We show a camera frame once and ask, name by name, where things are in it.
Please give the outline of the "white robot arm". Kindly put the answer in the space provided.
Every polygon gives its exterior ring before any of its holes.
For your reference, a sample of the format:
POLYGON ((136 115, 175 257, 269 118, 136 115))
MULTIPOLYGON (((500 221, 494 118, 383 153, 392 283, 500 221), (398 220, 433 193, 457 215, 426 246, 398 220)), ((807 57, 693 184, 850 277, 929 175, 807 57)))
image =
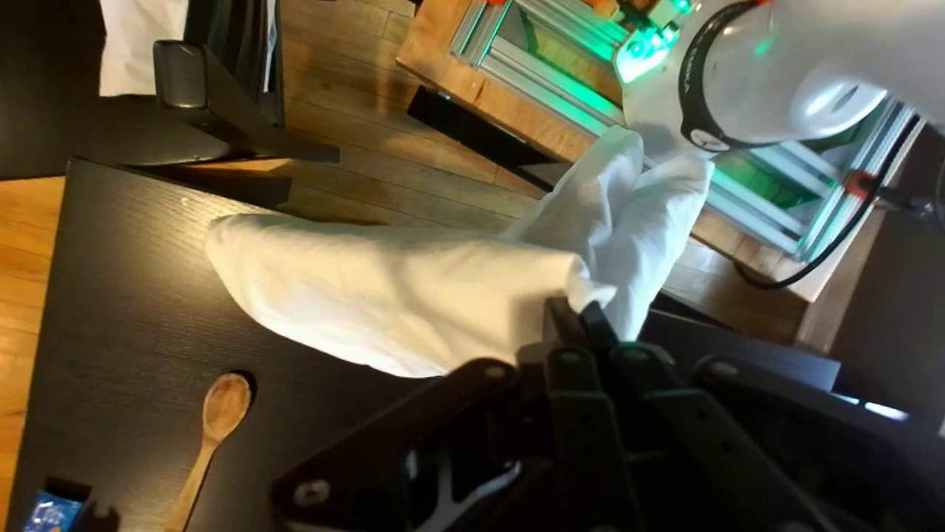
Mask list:
POLYGON ((641 334, 721 153, 824 140, 884 102, 940 122, 941 45, 945 0, 697 0, 621 42, 625 122, 551 196, 618 336, 641 334))

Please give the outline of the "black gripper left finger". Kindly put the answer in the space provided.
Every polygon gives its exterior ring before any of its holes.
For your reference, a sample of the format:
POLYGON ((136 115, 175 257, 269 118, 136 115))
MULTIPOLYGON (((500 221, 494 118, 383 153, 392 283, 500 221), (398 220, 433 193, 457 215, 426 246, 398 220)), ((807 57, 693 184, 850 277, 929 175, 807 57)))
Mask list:
POLYGON ((542 304, 542 356, 550 363, 581 363, 581 320, 569 311, 565 300, 550 300, 542 304))

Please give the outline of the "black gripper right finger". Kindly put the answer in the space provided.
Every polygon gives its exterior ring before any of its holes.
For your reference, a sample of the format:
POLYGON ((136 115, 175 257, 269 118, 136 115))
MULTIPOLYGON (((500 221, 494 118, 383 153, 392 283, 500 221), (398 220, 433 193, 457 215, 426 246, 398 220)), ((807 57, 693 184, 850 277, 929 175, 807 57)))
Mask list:
POLYGON ((596 359, 596 362, 609 362, 609 359, 624 359, 625 356, 625 344, 613 334, 609 317, 603 314, 599 304, 588 304, 579 314, 581 331, 585 331, 585 348, 596 359))

